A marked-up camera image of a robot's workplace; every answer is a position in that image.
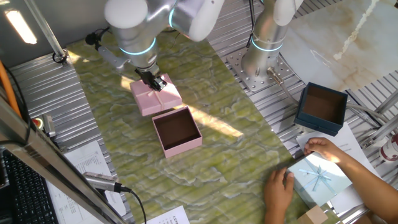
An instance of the ribbon bow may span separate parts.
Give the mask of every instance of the ribbon bow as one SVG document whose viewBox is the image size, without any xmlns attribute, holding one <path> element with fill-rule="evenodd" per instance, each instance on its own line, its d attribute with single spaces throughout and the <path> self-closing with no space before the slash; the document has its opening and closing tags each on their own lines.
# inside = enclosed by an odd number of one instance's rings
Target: ribbon bow
<svg viewBox="0 0 398 224">
<path fill-rule="evenodd" d="M 331 178 L 328 176 L 325 176 L 325 174 L 327 174 L 328 172 L 326 170 L 322 171 L 321 166 L 316 168 L 310 161 L 308 161 L 307 158 L 305 158 L 304 160 L 305 160 L 305 162 L 307 162 L 307 164 L 311 167 L 311 169 L 313 171 L 303 170 L 303 169 L 299 169 L 298 171 L 304 172 L 306 174 L 312 174 L 312 175 L 315 175 L 316 177 L 313 180 L 311 180 L 309 183 L 307 183 L 304 187 L 302 187 L 300 189 L 300 191 L 303 192 L 307 187 L 311 186 L 313 183 L 315 183 L 315 186 L 313 187 L 312 191 L 313 192 L 317 191 L 318 186 L 321 184 L 321 182 L 323 182 L 329 188 L 329 190 L 336 196 L 337 193 L 328 184 L 328 181 L 331 181 Z"/>
</svg>

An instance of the pink gift box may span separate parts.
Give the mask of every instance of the pink gift box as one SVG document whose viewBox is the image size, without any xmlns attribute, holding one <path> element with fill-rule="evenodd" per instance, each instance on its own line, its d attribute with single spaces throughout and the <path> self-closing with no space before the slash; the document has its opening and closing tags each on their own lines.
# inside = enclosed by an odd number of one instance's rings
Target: pink gift box
<svg viewBox="0 0 398 224">
<path fill-rule="evenodd" d="M 136 99 L 141 115 L 147 116 L 182 104 L 181 96 L 169 75 L 163 74 L 162 78 L 167 85 L 160 92 L 149 88 L 142 80 L 130 83 L 132 95 Z"/>
<path fill-rule="evenodd" d="M 187 106 L 152 118 L 166 158 L 201 146 L 202 136 Z"/>
</svg>

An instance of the paper sheet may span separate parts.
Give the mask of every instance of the paper sheet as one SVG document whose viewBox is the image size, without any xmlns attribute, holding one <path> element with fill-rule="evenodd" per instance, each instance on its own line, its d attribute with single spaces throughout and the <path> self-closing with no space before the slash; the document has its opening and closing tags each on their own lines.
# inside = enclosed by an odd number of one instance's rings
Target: paper sheet
<svg viewBox="0 0 398 224">
<path fill-rule="evenodd" d="M 81 173 L 88 171 L 97 174 L 111 175 L 97 141 L 93 141 L 79 149 L 66 153 L 65 157 Z M 100 222 L 50 182 L 47 181 L 47 185 L 59 224 L 95 224 Z M 125 215 L 126 208 L 119 193 L 106 191 L 105 194 L 109 204 L 120 215 Z"/>
<path fill-rule="evenodd" d="M 149 220 L 147 224 L 189 224 L 189 220 L 184 207 L 181 205 L 178 208 Z"/>
<path fill-rule="evenodd" d="M 297 137 L 297 142 L 299 146 L 302 149 L 304 149 L 304 146 L 307 143 L 307 141 L 310 138 L 314 137 L 329 139 L 341 150 L 345 151 L 345 153 L 347 153 L 352 158 L 360 162 L 374 175 L 380 177 L 380 175 L 376 172 L 376 170 L 369 162 L 368 158 L 366 158 L 365 154 L 361 149 L 361 146 L 359 146 L 358 142 L 356 141 L 355 136 L 351 131 L 351 129 L 349 128 L 347 122 L 344 123 L 344 126 L 340 129 L 340 131 L 335 137 L 315 131 Z M 335 208 L 337 213 L 345 212 L 363 203 L 361 197 L 359 197 L 358 193 L 355 191 L 352 185 L 346 188 L 344 191 L 340 192 L 336 197 L 332 198 L 330 201 L 333 204 L 333 207 Z"/>
</svg>

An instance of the forearm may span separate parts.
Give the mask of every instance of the forearm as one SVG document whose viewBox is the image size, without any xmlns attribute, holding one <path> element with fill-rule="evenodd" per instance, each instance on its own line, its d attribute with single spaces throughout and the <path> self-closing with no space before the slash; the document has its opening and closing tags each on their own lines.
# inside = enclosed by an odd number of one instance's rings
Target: forearm
<svg viewBox="0 0 398 224">
<path fill-rule="evenodd" d="M 393 187 L 349 155 L 344 155 L 338 165 L 370 210 L 389 223 L 398 222 L 398 192 Z"/>
<path fill-rule="evenodd" d="M 285 213 L 267 211 L 265 217 L 265 224 L 284 224 Z"/>
</svg>

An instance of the green marble surface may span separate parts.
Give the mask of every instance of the green marble surface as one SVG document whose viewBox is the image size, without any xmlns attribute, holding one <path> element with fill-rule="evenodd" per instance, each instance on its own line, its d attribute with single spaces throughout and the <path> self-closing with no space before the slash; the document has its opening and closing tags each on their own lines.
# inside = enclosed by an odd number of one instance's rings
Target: green marble surface
<svg viewBox="0 0 398 224">
<path fill-rule="evenodd" d="M 158 36 L 158 64 L 191 108 L 203 145 L 169 159 L 152 124 L 156 114 L 142 117 L 130 92 L 129 82 L 139 79 L 134 67 L 116 71 L 84 40 L 68 46 L 116 172 L 140 196 L 148 219 L 183 205 L 190 223 L 264 223 L 265 180 L 294 159 L 210 44 L 176 36 Z M 108 33 L 103 45 L 121 55 Z M 127 199 L 142 223 L 141 208 Z M 285 222 L 307 210 L 294 193 Z"/>
</svg>

